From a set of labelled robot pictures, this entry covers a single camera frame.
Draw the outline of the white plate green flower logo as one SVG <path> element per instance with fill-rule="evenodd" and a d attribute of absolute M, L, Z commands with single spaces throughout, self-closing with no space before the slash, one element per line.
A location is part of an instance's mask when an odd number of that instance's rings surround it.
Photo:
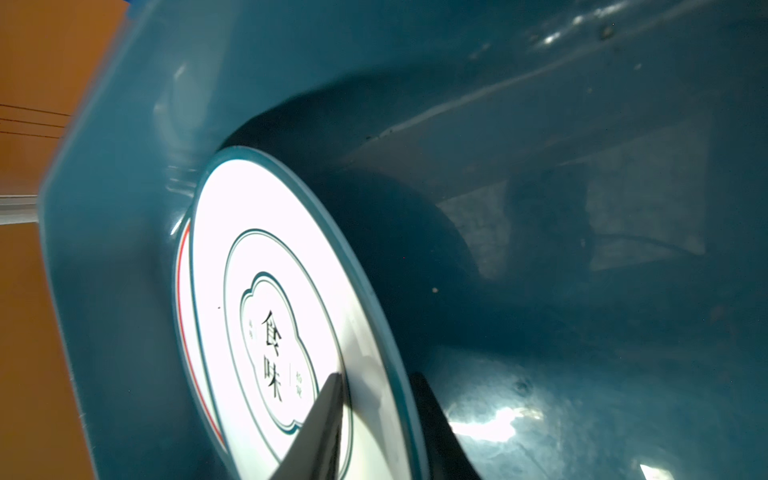
<path fill-rule="evenodd" d="M 331 375 L 343 383 L 342 479 L 426 479 L 401 354 L 335 221 L 286 165 L 219 151 L 191 209 L 189 263 L 203 365 L 231 471 L 285 463 Z"/>

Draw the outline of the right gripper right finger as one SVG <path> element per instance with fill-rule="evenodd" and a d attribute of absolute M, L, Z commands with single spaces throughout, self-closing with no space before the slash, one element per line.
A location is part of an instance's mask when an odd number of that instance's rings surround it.
<path fill-rule="evenodd" d="M 430 479 L 479 480 L 427 379 L 416 372 L 409 375 L 409 381 L 424 435 Z"/>

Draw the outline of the orange sunburst plate red rim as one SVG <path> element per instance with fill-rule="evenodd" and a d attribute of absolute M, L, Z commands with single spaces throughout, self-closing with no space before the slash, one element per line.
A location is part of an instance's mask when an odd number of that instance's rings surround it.
<path fill-rule="evenodd" d="M 208 385 L 208 376 L 203 365 L 192 293 L 190 232 L 191 220 L 189 215 L 185 215 L 179 220 L 175 228 L 177 239 L 172 270 L 174 326 L 182 365 L 204 429 L 211 439 L 215 451 L 224 460 L 229 461 L 230 455 L 221 432 Z"/>

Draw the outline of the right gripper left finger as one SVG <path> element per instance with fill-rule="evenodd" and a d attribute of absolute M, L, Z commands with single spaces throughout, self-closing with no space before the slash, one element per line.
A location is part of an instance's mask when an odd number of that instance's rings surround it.
<path fill-rule="evenodd" d="M 344 380 L 331 374 L 271 480 L 327 480 L 339 476 Z"/>

